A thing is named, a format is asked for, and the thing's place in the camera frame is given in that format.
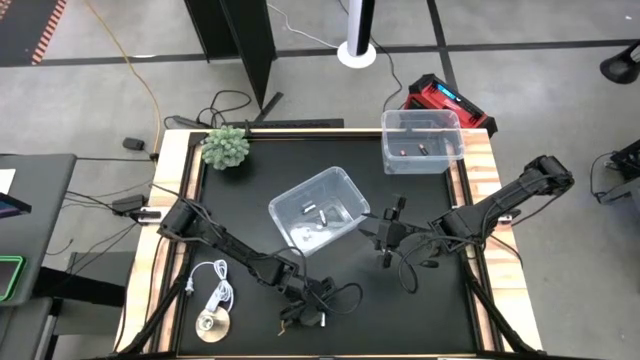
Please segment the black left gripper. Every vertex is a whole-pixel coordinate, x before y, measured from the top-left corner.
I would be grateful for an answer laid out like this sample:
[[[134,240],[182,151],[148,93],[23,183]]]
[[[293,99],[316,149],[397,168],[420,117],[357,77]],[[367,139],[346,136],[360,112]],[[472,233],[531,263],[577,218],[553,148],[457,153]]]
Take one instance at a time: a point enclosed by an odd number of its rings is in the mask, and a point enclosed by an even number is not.
[[[336,291],[331,277],[323,280],[309,280],[304,287],[303,300],[300,306],[291,305],[280,311],[280,320],[284,323],[295,323],[305,320],[307,327],[321,323],[327,309],[328,298]]]

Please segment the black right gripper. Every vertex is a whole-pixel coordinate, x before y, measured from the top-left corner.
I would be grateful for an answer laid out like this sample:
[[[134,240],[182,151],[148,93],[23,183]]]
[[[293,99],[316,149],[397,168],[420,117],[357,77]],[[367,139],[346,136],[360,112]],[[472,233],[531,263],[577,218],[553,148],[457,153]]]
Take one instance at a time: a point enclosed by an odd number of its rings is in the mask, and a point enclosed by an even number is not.
[[[416,232],[416,227],[397,221],[406,205],[406,197],[398,195],[392,207],[392,220],[368,216],[359,226],[358,231],[374,245],[377,251],[383,251],[382,266],[391,266],[393,253],[400,243],[409,235]]]

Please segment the large clear plastic bin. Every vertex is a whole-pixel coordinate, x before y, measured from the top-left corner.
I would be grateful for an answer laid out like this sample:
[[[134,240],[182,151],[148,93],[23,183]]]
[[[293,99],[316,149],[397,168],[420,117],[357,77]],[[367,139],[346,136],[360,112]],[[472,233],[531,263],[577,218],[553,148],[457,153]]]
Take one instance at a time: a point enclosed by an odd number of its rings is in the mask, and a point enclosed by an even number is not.
[[[303,214],[309,202],[316,208]],[[325,227],[320,210],[327,218]],[[370,205],[347,172],[333,166],[272,199],[268,211],[285,242],[308,257],[356,229]]]

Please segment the round gold disc lamp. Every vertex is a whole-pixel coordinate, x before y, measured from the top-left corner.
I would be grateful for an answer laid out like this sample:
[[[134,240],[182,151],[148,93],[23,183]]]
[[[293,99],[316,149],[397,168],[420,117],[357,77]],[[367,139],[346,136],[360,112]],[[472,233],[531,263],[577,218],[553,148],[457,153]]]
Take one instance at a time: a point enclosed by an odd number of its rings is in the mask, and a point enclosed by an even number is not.
[[[197,336],[206,343],[223,340],[230,330],[230,316],[226,309],[218,306],[215,310],[204,309],[196,318]]]

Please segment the small clear plastic bin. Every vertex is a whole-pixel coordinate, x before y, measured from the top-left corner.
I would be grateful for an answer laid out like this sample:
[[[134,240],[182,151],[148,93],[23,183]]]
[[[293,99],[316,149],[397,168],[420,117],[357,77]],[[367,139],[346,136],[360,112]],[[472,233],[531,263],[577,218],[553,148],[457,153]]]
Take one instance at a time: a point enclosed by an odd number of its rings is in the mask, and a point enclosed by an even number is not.
[[[386,174],[440,174],[464,158],[459,119],[451,110],[388,110],[381,116],[381,129]],[[429,155],[421,154],[419,144]]]

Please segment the red and black power station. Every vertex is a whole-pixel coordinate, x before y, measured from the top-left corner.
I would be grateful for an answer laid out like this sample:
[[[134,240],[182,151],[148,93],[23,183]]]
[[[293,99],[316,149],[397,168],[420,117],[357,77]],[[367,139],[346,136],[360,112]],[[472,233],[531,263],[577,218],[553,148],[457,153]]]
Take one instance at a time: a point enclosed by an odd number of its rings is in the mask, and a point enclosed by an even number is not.
[[[485,129],[489,137],[498,132],[494,117],[460,95],[435,74],[424,74],[408,87],[408,95],[402,110],[431,109],[451,110],[461,128]]]

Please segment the black power strip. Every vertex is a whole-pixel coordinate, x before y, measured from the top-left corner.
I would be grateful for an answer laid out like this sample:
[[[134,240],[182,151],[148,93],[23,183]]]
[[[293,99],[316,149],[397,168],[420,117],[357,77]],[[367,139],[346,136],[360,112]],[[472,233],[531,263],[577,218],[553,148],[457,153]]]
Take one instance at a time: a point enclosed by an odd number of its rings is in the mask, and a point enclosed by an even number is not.
[[[227,122],[228,126],[234,128],[249,129],[293,129],[293,128],[343,128],[344,120],[342,118],[330,119],[305,119],[305,120],[268,120],[268,121],[241,121]]]

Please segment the green artificial plant in pot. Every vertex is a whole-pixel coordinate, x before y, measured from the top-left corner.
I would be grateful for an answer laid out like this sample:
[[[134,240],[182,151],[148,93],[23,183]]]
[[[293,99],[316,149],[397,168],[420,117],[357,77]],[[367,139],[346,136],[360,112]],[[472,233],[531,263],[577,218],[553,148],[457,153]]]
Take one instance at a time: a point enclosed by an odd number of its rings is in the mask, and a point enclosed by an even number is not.
[[[215,170],[239,166],[249,154],[245,131],[223,125],[211,131],[202,143],[202,160]]]

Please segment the white pole with round base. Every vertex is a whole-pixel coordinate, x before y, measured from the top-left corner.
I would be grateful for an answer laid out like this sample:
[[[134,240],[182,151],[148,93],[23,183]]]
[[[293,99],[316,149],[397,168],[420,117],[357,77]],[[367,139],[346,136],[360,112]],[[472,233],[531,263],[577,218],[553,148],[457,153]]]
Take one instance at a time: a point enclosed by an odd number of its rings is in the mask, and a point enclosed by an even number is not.
[[[352,69],[372,65],[376,50],[370,43],[375,0],[349,0],[347,39],[337,50],[338,60]]]

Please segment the black equipment stand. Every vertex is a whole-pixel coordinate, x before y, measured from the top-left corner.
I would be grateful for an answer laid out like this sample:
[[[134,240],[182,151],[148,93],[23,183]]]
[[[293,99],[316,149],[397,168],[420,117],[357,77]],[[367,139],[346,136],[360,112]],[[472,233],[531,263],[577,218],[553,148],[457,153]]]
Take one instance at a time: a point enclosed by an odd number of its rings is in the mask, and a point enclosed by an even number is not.
[[[608,164],[617,171],[624,182],[607,191],[595,191],[593,187],[593,171],[596,162],[602,157],[609,157]],[[598,156],[590,168],[590,192],[599,204],[608,204],[621,198],[630,198],[640,211],[640,139],[618,151]]]

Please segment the black partition panel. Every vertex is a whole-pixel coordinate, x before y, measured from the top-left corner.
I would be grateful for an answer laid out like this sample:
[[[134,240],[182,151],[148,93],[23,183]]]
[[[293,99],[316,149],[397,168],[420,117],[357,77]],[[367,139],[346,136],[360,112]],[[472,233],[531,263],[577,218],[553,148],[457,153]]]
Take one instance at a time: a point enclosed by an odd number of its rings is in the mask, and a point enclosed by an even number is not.
[[[242,60],[262,122],[283,97],[265,99],[277,59],[267,0],[183,0],[207,61]]]

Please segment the grey side desk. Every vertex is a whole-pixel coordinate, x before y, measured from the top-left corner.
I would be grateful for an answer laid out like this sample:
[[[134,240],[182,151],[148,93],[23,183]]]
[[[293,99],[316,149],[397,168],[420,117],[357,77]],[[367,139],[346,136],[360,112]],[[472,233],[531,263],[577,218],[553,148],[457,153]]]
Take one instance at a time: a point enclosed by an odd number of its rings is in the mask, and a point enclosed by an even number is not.
[[[0,156],[0,169],[15,171],[9,195],[32,207],[29,214],[0,219],[0,255],[26,260],[3,307],[30,300],[75,164],[73,154]]]

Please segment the black chair base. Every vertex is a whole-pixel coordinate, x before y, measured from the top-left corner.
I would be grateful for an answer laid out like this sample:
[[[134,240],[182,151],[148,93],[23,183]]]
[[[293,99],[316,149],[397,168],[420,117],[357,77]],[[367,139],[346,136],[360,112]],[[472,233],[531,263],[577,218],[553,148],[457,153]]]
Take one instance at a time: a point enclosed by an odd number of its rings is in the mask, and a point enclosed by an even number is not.
[[[634,42],[622,52],[605,59],[599,65],[601,74],[616,84],[630,84],[640,76],[640,58],[632,57],[634,50],[640,48],[640,40]]]

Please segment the orange striped floor mat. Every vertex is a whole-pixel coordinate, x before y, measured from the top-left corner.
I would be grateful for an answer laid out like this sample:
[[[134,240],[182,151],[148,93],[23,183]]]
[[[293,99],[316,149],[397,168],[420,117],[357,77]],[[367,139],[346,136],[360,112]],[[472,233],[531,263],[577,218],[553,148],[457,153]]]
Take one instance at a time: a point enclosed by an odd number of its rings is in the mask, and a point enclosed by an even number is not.
[[[38,65],[67,0],[0,0],[0,67]]]

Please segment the black frame strut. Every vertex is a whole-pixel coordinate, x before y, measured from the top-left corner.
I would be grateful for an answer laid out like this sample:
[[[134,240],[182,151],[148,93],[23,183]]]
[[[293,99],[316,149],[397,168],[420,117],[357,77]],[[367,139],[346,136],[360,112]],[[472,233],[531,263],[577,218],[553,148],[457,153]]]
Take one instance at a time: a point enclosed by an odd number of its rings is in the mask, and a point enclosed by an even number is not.
[[[175,311],[189,260],[184,244],[161,237],[141,242],[114,344],[117,356],[142,360],[173,353]]]
[[[463,268],[465,272],[465,281],[467,285],[471,288],[474,295],[480,300],[484,309],[486,310],[490,321],[497,327],[497,329],[502,333],[507,343],[510,345],[512,350],[516,353],[537,353],[537,350],[526,344],[522,338],[518,335],[518,333],[509,325],[507,320],[501,314],[499,309],[494,304],[492,298],[489,294],[483,289],[479,280],[473,274],[472,268],[469,264],[469,259],[466,255],[466,251],[463,250],[460,255]]]

